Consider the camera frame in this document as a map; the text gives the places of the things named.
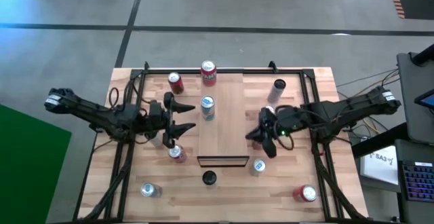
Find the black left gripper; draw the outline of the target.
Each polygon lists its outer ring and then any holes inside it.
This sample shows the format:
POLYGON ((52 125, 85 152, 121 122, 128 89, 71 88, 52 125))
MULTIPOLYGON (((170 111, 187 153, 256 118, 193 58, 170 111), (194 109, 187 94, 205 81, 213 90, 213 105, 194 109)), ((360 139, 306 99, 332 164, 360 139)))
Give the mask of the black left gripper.
POLYGON ((149 119, 152 129, 148 137, 155 138, 158 131, 163 130, 163 144, 168 149, 172 149, 175 146, 175 140, 196 126, 194 123, 176 125, 172 122, 172 112, 184 113, 195 109, 195 106, 177 102, 172 92, 164 94, 163 103, 165 108, 156 100, 152 100, 149 104, 149 119))

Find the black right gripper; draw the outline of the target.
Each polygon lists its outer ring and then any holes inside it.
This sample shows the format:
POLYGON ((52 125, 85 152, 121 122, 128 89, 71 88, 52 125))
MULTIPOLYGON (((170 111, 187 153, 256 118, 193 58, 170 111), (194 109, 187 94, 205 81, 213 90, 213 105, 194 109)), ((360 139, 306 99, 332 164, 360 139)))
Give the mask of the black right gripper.
POLYGON ((262 149, 269 158, 277 156, 277 149, 270 137, 281 136, 281 130, 277 125, 276 114, 271 113, 266 107, 261 108, 259 117, 259 127, 245 135, 245 139, 261 142, 262 149))

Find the blue silver Red Bull can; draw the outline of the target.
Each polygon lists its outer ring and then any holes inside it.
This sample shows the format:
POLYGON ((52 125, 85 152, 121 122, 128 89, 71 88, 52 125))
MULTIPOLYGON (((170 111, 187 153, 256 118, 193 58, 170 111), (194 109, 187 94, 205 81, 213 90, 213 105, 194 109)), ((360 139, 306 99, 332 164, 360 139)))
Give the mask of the blue silver Red Bull can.
POLYGON ((250 166, 252 176, 260 176, 266 170, 266 162, 262 159, 256 159, 250 166))
POLYGON ((215 116, 215 102, 211 96, 204 96, 201 99, 201 112, 204 120, 211 121, 215 116))
POLYGON ((140 192, 144 197, 159 198, 162 194, 162 188, 154 183, 144 183, 140 192))

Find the red Coca-Cola Star Wars can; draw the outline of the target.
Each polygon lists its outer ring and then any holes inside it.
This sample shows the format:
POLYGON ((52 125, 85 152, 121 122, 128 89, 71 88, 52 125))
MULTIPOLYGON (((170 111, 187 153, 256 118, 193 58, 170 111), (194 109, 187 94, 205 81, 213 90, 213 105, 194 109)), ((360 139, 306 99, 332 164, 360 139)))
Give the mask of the red Coca-Cola Star Wars can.
POLYGON ((168 75, 168 82, 174 94, 181 94, 184 92, 184 85, 179 73, 172 72, 168 75))
POLYGON ((174 145, 173 148, 168 149, 168 155, 178 164, 186 161, 186 153, 181 145, 174 145))

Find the red soda can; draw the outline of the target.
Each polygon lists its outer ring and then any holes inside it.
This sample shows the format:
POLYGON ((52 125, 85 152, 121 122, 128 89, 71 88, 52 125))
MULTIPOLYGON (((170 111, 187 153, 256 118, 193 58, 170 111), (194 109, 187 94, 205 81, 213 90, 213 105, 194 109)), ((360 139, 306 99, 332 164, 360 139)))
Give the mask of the red soda can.
POLYGON ((297 202, 314 202, 317 199, 317 192, 312 185, 301 185, 292 192, 297 202))

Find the black desk edge bar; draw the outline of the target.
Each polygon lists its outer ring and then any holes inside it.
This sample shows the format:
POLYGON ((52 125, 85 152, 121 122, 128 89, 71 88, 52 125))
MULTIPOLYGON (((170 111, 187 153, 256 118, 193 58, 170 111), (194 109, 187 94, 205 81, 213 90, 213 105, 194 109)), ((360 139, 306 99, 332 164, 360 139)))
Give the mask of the black desk edge bar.
POLYGON ((366 141, 360 142, 352 146, 353 157, 358 158, 369 153, 375 152, 377 150, 389 147, 395 144, 395 140, 403 139, 408 140, 408 127, 407 123, 404 122, 398 126, 387 130, 386 132, 380 133, 366 141))

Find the white SA3 paper sign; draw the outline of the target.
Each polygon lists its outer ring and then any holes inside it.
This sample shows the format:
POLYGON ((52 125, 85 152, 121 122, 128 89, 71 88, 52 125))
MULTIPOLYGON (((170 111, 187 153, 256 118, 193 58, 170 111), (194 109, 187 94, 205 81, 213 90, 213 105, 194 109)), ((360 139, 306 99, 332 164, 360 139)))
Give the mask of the white SA3 paper sign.
POLYGON ((395 146, 385 147, 360 157, 360 175, 398 185, 395 146))

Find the grey side desk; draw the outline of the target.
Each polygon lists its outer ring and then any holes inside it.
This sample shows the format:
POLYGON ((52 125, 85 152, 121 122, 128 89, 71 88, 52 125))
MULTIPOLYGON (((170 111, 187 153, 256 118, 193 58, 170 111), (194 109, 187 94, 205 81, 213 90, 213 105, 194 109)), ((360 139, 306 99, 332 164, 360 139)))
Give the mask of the grey side desk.
POLYGON ((407 200, 402 187, 401 174, 399 173, 402 161, 434 163, 434 147, 401 139, 395 141, 395 147, 401 189, 398 197, 401 222, 405 224, 434 224, 434 203, 407 200))

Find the backlit keyboard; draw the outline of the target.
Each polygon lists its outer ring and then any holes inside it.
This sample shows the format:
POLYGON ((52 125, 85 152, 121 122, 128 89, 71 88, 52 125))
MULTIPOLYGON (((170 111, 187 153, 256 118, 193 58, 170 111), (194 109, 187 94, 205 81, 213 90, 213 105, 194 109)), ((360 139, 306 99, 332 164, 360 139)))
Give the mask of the backlit keyboard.
POLYGON ((402 161, 399 173, 407 200, 434 203, 434 163, 402 161))

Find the green floor mat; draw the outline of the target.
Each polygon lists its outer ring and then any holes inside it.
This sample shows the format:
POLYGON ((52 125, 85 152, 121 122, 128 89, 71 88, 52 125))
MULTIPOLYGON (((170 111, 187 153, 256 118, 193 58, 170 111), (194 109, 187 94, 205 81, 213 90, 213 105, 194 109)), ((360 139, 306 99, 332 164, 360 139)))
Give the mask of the green floor mat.
POLYGON ((0 105, 0 224, 45 224, 70 139, 0 105))

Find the grey rounded panel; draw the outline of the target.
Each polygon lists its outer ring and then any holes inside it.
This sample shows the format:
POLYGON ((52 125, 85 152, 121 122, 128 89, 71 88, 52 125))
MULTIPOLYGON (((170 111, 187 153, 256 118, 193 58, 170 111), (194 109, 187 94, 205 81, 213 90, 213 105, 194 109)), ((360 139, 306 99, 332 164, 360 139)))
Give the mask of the grey rounded panel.
POLYGON ((434 61, 416 66, 408 54, 397 55, 401 93, 408 128, 412 141, 434 145, 434 115, 428 108, 417 105, 414 100, 434 89, 434 61))

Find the tablet screen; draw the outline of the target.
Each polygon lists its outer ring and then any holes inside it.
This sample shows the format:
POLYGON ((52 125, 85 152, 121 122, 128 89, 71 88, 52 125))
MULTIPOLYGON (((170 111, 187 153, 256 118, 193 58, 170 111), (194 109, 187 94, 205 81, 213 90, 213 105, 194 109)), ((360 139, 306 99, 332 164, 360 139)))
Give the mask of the tablet screen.
POLYGON ((434 110, 434 89, 417 96, 414 103, 428 109, 434 110))

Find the black pole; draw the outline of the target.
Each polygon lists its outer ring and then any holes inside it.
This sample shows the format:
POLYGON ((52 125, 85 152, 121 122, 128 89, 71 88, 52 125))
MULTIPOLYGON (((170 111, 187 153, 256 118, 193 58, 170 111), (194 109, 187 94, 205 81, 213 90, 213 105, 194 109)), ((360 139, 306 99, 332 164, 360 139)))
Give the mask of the black pole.
POLYGON ((423 67, 428 61, 434 60, 434 43, 420 53, 409 52, 408 54, 413 64, 423 67))

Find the wooden shelf with black frame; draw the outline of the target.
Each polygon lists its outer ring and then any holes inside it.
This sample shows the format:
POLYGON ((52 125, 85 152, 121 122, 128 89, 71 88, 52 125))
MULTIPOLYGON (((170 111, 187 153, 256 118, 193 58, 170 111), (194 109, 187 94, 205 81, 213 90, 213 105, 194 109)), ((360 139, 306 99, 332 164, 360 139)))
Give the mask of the wooden shelf with black frame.
POLYGON ((214 118, 199 116, 197 160, 202 168, 244 167, 250 158, 245 139, 243 74, 219 73, 214 86, 201 87, 214 100, 214 118))

